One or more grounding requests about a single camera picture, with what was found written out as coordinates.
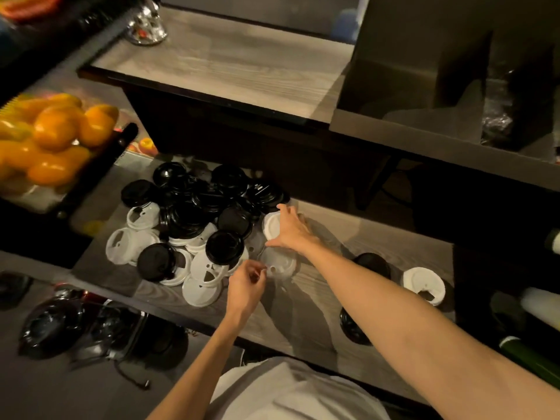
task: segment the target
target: pile of lids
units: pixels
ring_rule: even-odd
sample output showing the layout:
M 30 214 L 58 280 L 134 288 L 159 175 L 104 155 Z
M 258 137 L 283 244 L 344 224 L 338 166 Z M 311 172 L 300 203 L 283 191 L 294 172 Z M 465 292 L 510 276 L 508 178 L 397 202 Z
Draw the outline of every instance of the pile of lids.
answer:
M 259 259 L 269 277 L 293 275 L 295 253 L 264 249 L 279 233 L 276 205 L 290 200 L 278 185 L 251 180 L 230 165 L 216 167 L 207 182 L 179 162 L 162 163 L 152 180 L 122 189 L 130 211 L 127 227 L 107 241 L 109 261 L 136 266 L 145 280 L 182 284 L 186 301 L 197 307 L 213 303 L 223 279 L 244 260 Z

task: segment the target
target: person's left hand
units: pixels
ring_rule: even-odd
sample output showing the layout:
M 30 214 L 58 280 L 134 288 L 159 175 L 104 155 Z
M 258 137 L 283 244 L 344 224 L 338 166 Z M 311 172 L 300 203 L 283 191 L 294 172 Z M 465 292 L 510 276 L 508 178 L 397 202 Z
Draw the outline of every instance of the person's left hand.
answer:
M 267 282 L 266 266 L 261 262 L 244 261 L 230 277 L 225 320 L 240 332 L 255 310 Z

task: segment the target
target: person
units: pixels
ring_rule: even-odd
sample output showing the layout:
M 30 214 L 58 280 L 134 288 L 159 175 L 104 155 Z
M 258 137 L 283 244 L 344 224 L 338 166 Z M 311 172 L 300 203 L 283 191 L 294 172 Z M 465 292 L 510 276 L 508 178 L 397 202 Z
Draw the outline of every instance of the person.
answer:
M 325 247 L 295 207 L 278 208 L 280 234 L 267 246 L 293 249 L 312 262 L 375 348 L 445 420 L 560 419 L 556 388 L 482 345 L 415 293 Z M 266 268 L 256 261 L 235 272 L 222 322 L 148 420 L 388 420 L 381 403 L 359 386 L 290 358 L 220 377 L 265 281 Z

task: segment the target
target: hand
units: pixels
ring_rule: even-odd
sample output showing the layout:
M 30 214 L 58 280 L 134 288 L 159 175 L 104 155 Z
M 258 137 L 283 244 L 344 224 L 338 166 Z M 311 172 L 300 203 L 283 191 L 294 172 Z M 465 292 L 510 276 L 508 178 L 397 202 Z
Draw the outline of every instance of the hand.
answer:
M 230 277 L 224 321 L 233 324 L 237 332 L 241 332 L 255 310 L 266 282 L 266 266 L 252 260 L 244 261 Z
M 303 217 L 298 216 L 295 206 L 277 205 L 280 209 L 280 234 L 276 239 L 266 242 L 266 246 L 286 247 L 303 253 L 304 247 L 311 243 L 320 243 L 318 237 L 309 230 Z

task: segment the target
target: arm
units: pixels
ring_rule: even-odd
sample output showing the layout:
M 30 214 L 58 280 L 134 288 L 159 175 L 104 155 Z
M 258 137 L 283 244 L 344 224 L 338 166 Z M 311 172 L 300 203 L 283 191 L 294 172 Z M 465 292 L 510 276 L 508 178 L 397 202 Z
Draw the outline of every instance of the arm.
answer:
M 230 277 L 228 306 L 222 322 L 185 374 L 147 420 L 202 420 L 234 340 L 263 295 L 264 266 L 245 261 Z
M 553 420 L 560 391 L 482 345 L 394 282 L 323 246 L 294 207 L 279 205 L 280 235 L 310 260 L 389 364 L 446 420 Z

